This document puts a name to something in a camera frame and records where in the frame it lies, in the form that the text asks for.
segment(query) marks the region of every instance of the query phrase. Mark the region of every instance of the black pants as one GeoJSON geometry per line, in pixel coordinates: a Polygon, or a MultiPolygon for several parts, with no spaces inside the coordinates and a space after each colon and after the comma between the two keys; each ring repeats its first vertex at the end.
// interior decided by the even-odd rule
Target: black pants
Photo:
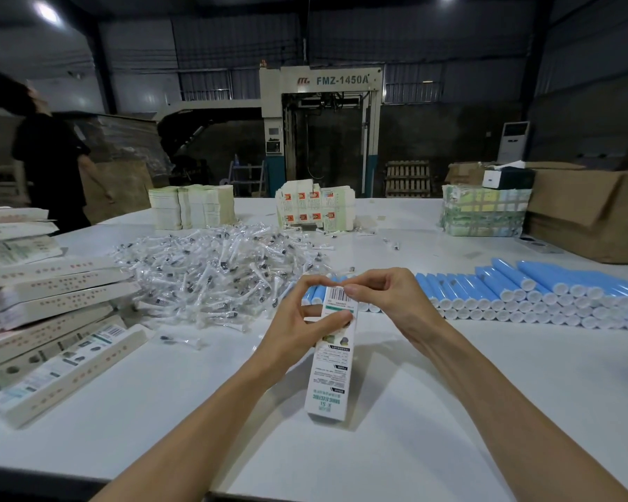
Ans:
{"type": "Polygon", "coordinates": [[[84,229],[84,227],[91,227],[91,223],[88,221],[88,218],[86,218],[82,207],[66,207],[49,210],[49,219],[53,220],[58,227],[58,230],[53,233],[53,236],[76,231],[77,229],[84,229]]]}

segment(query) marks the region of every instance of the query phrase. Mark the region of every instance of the person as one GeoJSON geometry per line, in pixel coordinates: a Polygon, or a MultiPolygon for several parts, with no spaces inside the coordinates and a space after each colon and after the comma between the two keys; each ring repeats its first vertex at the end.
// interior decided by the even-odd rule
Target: person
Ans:
{"type": "Polygon", "coordinates": [[[56,234],[90,227],[79,168],[114,202],[88,157],[90,149],[63,120],[51,116],[48,103],[36,90],[2,73],[0,108],[25,117],[12,145],[18,205],[49,210],[48,218],[58,227],[56,234]]]}
{"type": "MultiPolygon", "coordinates": [[[[92,502],[201,501],[263,393],[314,342],[351,319],[350,312],[342,311],[306,324],[304,317],[321,310],[321,305],[300,306],[313,285],[337,284],[324,276],[302,277],[237,373],[92,502]]],[[[344,289],[357,301],[379,306],[435,365],[472,417],[519,501],[628,501],[626,488],[440,317],[409,269],[373,269],[344,281],[344,289]]]]}

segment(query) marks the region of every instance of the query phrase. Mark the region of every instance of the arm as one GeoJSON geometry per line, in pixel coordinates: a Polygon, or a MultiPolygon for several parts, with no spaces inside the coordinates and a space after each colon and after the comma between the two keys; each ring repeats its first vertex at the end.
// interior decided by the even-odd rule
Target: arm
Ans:
{"type": "Polygon", "coordinates": [[[100,171],[98,170],[93,160],[88,158],[88,155],[81,154],[77,158],[77,163],[79,164],[79,167],[84,171],[84,173],[86,173],[86,175],[102,189],[102,192],[105,194],[105,197],[107,197],[109,202],[113,203],[114,195],[109,191],[104,183],[102,183],[102,180],[100,178],[100,171]]]}
{"type": "Polygon", "coordinates": [[[28,194],[28,183],[25,178],[25,167],[20,160],[14,160],[14,180],[17,182],[19,204],[30,204],[30,195],[28,194]]]}
{"type": "Polygon", "coordinates": [[[93,502],[200,502],[228,450],[260,397],[318,340],[351,320],[336,312],[320,315],[321,306],[301,307],[310,286],[335,284],[324,276],[304,276],[279,305],[265,337],[209,400],[188,415],[154,447],[93,498],[93,502]]]}
{"type": "Polygon", "coordinates": [[[439,316],[408,269],[375,269],[344,283],[435,365],[519,501],[628,501],[626,488],[439,316]]]}

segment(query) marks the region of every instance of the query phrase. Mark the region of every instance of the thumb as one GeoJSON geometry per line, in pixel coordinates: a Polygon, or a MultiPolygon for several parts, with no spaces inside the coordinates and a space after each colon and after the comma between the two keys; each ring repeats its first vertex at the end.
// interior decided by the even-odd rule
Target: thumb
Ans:
{"type": "Polygon", "coordinates": [[[353,314],[348,310],[343,310],[335,313],[331,313],[326,317],[318,320],[312,324],[309,329],[311,330],[313,341],[318,341],[325,337],[335,333],[338,329],[342,329],[353,319],[353,314]]]}
{"type": "Polygon", "coordinates": [[[344,286],[344,292],[347,296],[352,297],[356,301],[362,303],[370,303],[379,308],[383,308],[382,292],[381,290],[374,290],[364,285],[349,284],[344,286]]]}

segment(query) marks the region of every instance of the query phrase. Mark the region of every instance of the ceiling light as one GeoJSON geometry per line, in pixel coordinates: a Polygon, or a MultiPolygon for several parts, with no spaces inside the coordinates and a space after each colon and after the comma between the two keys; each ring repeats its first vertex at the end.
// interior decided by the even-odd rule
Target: ceiling light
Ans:
{"type": "Polygon", "coordinates": [[[58,27],[63,26],[63,20],[58,15],[58,12],[56,12],[49,4],[38,0],[33,3],[33,8],[35,9],[37,15],[42,17],[42,19],[44,19],[47,23],[58,27]]]}

